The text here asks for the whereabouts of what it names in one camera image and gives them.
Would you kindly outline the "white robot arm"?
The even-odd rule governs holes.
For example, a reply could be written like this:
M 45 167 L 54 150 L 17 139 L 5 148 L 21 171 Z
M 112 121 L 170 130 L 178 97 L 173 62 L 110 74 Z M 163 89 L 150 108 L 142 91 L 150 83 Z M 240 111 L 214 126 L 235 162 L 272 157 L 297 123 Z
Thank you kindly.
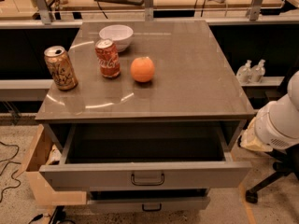
M 287 149 L 299 143 L 299 71 L 289 80 L 287 93 L 258 111 L 255 135 L 275 149 Z

